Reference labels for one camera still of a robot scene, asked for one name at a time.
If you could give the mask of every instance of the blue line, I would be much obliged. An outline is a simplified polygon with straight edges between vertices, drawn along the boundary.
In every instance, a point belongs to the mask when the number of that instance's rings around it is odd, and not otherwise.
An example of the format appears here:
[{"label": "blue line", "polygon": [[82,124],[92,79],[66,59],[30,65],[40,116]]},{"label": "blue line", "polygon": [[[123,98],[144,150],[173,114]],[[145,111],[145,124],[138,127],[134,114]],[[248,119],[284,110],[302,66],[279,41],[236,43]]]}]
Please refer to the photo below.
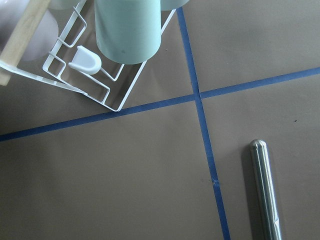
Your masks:
[{"label": "blue line", "polygon": [[111,111],[111,112],[101,113],[93,116],[87,116],[87,117],[82,117],[82,118],[73,119],[69,121],[54,123],[46,126],[35,127],[31,129],[26,129],[22,131],[0,135],[0,142],[23,138],[23,137],[27,137],[35,134],[46,133],[46,132],[55,131],[59,129],[65,129],[65,128],[74,127],[78,125],[93,123],[101,120],[117,118],[120,116],[129,115],[129,114],[136,114],[136,113],[140,113],[148,110],[154,110],[154,109],[173,106],[177,104],[187,103],[194,100],[195,100],[194,95],[191,94],[191,95],[180,96],[180,97],[176,97],[168,100],[157,101],[157,102],[148,103],[144,105],[129,107],[119,112]]},{"label": "blue line", "polygon": [[222,234],[223,234],[223,238],[225,240],[230,240],[231,238],[230,238],[230,232],[229,232],[225,207],[224,207],[224,203],[223,203],[223,199],[222,199],[217,169],[216,169],[216,165],[215,165],[214,154],[213,154],[213,150],[211,147],[211,141],[210,141],[208,126],[207,126],[205,111],[204,111],[204,107],[203,107],[202,100],[200,97],[198,78],[197,78],[195,63],[194,63],[194,59],[193,59],[193,55],[192,55],[186,20],[185,20],[185,16],[184,16],[184,11],[180,7],[176,10],[176,12],[177,12],[177,16],[178,16],[179,25],[180,25],[180,31],[181,31],[181,35],[182,35],[182,41],[183,41],[183,45],[184,45],[187,65],[189,68],[189,74],[190,74],[190,79],[191,79],[191,84],[192,84],[192,89],[193,89],[193,94],[194,94],[194,101],[195,101],[195,105],[196,105],[196,109],[197,109],[197,113],[198,113],[198,117],[199,117],[200,128],[201,128],[201,133],[202,133],[202,138],[203,138],[203,143],[204,143],[204,149],[205,149],[205,153],[206,153],[206,157],[207,157],[207,161],[208,161],[208,165],[209,165],[211,180],[213,183],[213,191],[214,191],[216,205],[218,208],[220,224],[221,224],[221,228],[222,228]]},{"label": "blue line", "polygon": [[224,95],[224,94],[230,94],[238,91],[243,91],[247,89],[253,89],[253,88],[258,88],[266,85],[271,85],[271,84],[277,84],[277,83],[282,83],[285,81],[290,81],[290,80],[295,80],[295,79],[300,79],[300,78],[305,78],[313,75],[320,74],[320,67],[317,68],[312,68],[304,71],[297,71],[289,74],[284,74],[280,76],[274,76],[274,77],[269,77],[261,80],[256,80],[256,81],[251,81],[251,82],[246,82],[246,83],[241,83],[237,85],[232,85],[232,86],[227,86],[227,87],[222,87],[214,90],[209,90],[209,91],[204,91],[202,92],[201,98],[206,99],[210,97],[215,97],[219,95]]}]

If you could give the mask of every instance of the metal rod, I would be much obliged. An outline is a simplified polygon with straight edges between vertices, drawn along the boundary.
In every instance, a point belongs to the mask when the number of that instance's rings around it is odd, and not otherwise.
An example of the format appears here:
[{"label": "metal rod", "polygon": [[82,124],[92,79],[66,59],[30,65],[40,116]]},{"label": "metal rod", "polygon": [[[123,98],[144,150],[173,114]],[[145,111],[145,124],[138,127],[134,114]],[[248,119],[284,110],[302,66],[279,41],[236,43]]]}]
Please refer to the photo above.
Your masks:
[{"label": "metal rod", "polygon": [[282,240],[267,144],[256,139],[250,148],[265,239]]}]

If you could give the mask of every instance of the wooden dowel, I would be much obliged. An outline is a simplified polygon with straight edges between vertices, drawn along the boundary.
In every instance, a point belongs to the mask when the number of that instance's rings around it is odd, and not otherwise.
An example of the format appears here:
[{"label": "wooden dowel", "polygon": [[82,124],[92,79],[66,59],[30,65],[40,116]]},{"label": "wooden dowel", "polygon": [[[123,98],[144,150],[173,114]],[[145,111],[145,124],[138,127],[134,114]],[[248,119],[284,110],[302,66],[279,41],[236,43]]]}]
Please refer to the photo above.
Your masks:
[{"label": "wooden dowel", "polygon": [[[18,65],[50,1],[51,0],[29,1],[0,55],[0,60],[14,67]],[[0,68],[0,85],[6,86],[10,78],[11,73]]]}]

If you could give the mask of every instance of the dish rack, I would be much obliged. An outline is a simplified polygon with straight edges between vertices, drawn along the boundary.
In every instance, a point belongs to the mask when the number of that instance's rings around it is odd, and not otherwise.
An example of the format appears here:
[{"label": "dish rack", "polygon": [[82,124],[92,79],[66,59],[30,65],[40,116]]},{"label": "dish rack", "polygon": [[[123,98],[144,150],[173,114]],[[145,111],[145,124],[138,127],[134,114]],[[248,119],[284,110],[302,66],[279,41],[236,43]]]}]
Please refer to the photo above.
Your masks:
[{"label": "dish rack", "polygon": [[[175,11],[161,13],[161,34]],[[101,59],[102,67],[98,73],[88,74],[70,67],[69,63],[74,61],[79,49],[85,49]],[[1,60],[0,67],[29,79],[81,93],[111,111],[118,112],[124,106],[146,63],[147,61],[135,65],[115,63],[99,51],[96,44],[94,3],[84,0],[73,8],[71,17],[42,66],[56,80],[24,71]]]}]

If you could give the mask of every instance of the wooden rod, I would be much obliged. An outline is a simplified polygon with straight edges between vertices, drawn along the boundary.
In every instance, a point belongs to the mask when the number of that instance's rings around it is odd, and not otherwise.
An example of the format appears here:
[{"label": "wooden rod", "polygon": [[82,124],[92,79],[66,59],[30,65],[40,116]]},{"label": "wooden rod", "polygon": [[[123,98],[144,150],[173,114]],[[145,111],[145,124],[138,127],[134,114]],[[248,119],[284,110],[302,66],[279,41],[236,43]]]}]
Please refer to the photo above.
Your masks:
[{"label": "wooden rod", "polygon": [[[14,67],[18,65],[50,1],[51,0],[29,1],[0,55],[0,60]],[[10,78],[11,73],[0,68],[0,85],[6,86]]]}]

